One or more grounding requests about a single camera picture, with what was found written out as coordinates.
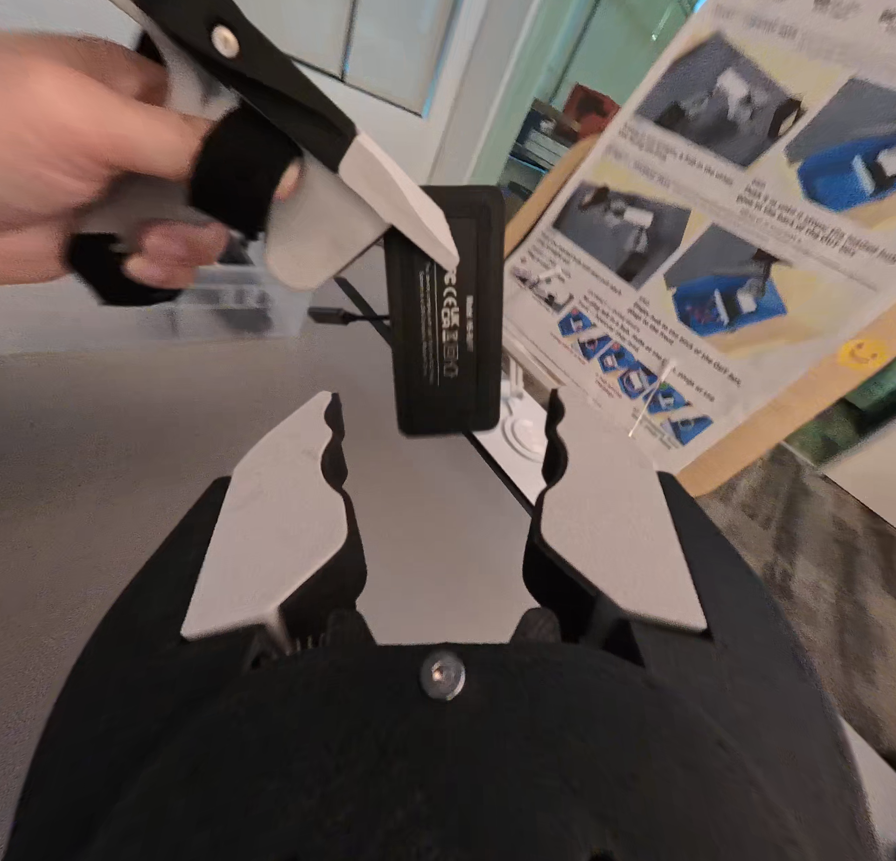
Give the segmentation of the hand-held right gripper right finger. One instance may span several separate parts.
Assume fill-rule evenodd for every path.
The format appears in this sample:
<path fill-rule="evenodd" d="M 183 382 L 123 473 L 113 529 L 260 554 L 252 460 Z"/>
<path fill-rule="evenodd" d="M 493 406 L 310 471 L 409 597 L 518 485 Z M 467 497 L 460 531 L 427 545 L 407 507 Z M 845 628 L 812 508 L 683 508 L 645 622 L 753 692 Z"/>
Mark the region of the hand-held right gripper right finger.
<path fill-rule="evenodd" d="M 545 486 L 524 550 L 524 585 L 562 642 L 603 643 L 640 623 L 709 629 L 660 474 L 628 430 L 571 388 L 552 391 Z"/>

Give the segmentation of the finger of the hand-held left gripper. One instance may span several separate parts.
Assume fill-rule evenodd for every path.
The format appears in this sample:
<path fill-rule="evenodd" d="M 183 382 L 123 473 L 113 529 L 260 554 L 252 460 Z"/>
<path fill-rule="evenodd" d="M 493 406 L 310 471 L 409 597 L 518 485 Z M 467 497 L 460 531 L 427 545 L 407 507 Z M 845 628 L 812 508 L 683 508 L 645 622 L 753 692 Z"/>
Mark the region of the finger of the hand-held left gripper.
<path fill-rule="evenodd" d="M 353 138 L 339 175 L 388 226 L 444 270 L 456 270 L 460 254 L 442 208 L 368 134 Z"/>

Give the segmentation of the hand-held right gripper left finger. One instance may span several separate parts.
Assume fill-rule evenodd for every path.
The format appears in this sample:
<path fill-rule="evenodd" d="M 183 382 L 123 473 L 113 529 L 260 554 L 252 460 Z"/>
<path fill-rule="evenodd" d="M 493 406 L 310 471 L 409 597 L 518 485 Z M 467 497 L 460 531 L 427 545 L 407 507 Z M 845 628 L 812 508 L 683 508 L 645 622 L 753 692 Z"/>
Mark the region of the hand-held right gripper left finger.
<path fill-rule="evenodd" d="M 261 626 L 287 653 L 320 643 L 366 582 L 345 490 L 342 401 L 321 391 L 235 467 L 181 626 L 195 642 Z"/>

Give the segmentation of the black usb hub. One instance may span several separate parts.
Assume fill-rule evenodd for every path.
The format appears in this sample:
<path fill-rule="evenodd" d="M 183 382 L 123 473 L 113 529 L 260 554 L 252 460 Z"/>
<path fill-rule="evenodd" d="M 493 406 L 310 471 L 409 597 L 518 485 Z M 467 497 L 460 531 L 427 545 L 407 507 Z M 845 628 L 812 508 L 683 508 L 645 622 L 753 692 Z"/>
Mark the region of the black usb hub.
<path fill-rule="evenodd" d="M 395 229 L 385 236 L 398 429 L 409 437 L 488 431 L 501 404 L 504 196 L 488 185 L 425 191 L 460 260 L 450 273 Z"/>

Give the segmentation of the clear plastic storage container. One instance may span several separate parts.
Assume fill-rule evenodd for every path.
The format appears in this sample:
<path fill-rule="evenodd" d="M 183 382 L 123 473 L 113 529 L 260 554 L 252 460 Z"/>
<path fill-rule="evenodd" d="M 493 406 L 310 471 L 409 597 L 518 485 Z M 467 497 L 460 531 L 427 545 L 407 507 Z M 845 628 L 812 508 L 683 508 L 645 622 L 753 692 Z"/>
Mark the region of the clear plastic storage container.
<path fill-rule="evenodd" d="M 284 339 L 299 334 L 311 300 L 263 266 L 217 264 L 199 269 L 196 282 L 161 309 L 179 339 Z"/>

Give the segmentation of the person's left hand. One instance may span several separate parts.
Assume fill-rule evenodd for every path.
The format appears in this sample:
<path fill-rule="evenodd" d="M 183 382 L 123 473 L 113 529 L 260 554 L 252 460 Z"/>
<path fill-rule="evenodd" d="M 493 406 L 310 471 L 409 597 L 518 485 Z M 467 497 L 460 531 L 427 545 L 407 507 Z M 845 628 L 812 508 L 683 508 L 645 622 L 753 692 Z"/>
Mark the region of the person's left hand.
<path fill-rule="evenodd" d="M 183 183 L 212 123 L 160 106 L 163 67 L 91 36 L 2 33 L 1 283 L 68 274 L 84 208 L 118 177 Z"/>

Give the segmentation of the glass partition panel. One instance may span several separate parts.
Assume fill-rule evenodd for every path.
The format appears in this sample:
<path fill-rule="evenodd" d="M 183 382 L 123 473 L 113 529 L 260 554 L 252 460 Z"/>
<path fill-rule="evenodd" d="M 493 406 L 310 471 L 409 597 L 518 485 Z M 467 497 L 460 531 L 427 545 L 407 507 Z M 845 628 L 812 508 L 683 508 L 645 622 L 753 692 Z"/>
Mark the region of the glass partition panel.
<path fill-rule="evenodd" d="M 462 0 L 275 0 L 296 61 L 410 113 L 431 104 Z"/>

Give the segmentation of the white round desk grommet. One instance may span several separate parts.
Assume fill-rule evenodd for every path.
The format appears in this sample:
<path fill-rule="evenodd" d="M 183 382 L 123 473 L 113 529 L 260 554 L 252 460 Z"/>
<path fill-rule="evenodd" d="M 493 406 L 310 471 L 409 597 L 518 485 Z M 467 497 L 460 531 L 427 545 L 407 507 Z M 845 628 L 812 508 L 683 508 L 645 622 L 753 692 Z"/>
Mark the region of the white round desk grommet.
<path fill-rule="evenodd" d="M 501 433 L 515 453 L 532 462 L 543 461 L 547 446 L 543 417 L 510 414 L 502 419 Z"/>

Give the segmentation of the white thin stick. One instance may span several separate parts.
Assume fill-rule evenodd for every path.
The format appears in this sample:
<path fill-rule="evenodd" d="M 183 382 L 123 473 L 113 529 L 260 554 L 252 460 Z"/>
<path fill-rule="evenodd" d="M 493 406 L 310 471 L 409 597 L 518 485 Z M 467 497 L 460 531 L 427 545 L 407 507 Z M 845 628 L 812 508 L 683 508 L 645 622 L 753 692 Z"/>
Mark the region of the white thin stick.
<path fill-rule="evenodd" d="M 661 373 L 658 375 L 657 382 L 655 384 L 653 384 L 647 391 L 647 393 L 644 397 L 643 407 L 642 407 L 641 411 L 637 414 L 630 430 L 628 431 L 627 437 L 629 439 L 633 439 L 635 432 L 637 431 L 637 429 L 639 428 L 639 426 L 642 423 L 642 420 L 644 419 L 644 416 L 649 411 L 650 404 L 651 404 L 654 396 L 656 395 L 656 392 L 658 391 L 661 384 L 664 383 L 667 380 L 667 378 L 675 371 L 676 364 L 677 364 L 677 361 L 674 358 L 668 358 L 665 361 L 665 366 L 664 366 L 663 370 L 661 371 Z"/>

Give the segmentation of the brown cardboard board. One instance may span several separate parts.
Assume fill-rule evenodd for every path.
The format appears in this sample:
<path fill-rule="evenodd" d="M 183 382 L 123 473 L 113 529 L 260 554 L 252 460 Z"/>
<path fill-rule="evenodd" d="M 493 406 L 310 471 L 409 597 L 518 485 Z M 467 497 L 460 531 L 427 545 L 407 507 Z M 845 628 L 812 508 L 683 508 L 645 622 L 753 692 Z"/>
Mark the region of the brown cardboard board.
<path fill-rule="evenodd" d="M 844 289 L 810 310 L 823 284 L 776 261 L 767 288 L 785 289 L 788 313 L 748 326 L 741 339 L 700 338 L 673 315 L 660 275 L 636 292 L 552 225 L 560 201 L 584 216 L 573 199 L 582 175 L 633 186 L 619 167 L 597 163 L 598 143 L 568 149 L 505 228 L 504 349 L 539 385 L 579 392 L 628 431 L 674 358 L 633 440 L 659 471 L 702 496 L 879 371 L 839 365 L 846 341 L 881 339 L 894 359 L 894 299 L 875 318 L 878 304 L 865 303 L 860 324 L 848 325 Z"/>

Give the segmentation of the red box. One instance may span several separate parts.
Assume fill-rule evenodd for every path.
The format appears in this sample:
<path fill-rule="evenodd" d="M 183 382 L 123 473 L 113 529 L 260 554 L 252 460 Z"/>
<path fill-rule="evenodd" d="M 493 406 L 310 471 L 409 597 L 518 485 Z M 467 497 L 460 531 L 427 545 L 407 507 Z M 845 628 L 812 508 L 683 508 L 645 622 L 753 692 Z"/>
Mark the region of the red box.
<path fill-rule="evenodd" d="M 573 141 L 599 135 L 610 125 L 619 110 L 620 105 L 611 97 L 587 85 L 576 83 L 566 99 L 557 132 Z"/>

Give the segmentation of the yellow smiley sticker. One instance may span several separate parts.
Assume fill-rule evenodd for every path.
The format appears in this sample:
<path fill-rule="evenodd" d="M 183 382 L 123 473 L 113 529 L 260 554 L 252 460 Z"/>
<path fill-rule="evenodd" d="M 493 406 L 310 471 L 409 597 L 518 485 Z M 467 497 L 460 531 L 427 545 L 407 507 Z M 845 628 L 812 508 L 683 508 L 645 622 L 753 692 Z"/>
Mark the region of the yellow smiley sticker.
<path fill-rule="evenodd" d="M 839 365 L 855 371 L 877 371 L 891 360 L 890 349 L 881 339 L 870 337 L 846 341 L 837 352 Z"/>

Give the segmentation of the printed instruction sheet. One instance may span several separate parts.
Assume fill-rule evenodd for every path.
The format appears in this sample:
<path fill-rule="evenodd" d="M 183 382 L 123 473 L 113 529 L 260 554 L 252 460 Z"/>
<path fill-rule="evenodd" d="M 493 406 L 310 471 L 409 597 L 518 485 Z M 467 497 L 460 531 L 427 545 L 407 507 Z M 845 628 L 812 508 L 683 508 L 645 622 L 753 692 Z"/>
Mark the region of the printed instruction sheet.
<path fill-rule="evenodd" d="M 709 341 L 788 313 L 771 265 L 894 299 L 895 0 L 708 0 L 594 149 L 553 226 L 636 292 L 660 275 Z"/>

